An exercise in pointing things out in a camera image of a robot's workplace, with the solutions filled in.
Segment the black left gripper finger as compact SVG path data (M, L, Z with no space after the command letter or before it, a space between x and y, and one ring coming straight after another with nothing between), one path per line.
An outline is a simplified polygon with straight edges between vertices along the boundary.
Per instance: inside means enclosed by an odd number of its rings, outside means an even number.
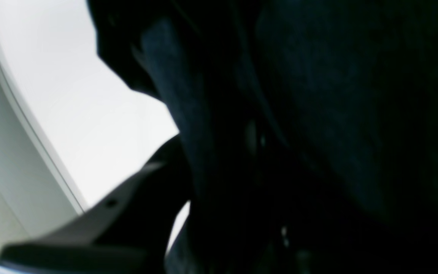
M180 137L89 211L0 251L0 274L164 274L177 214L191 197Z

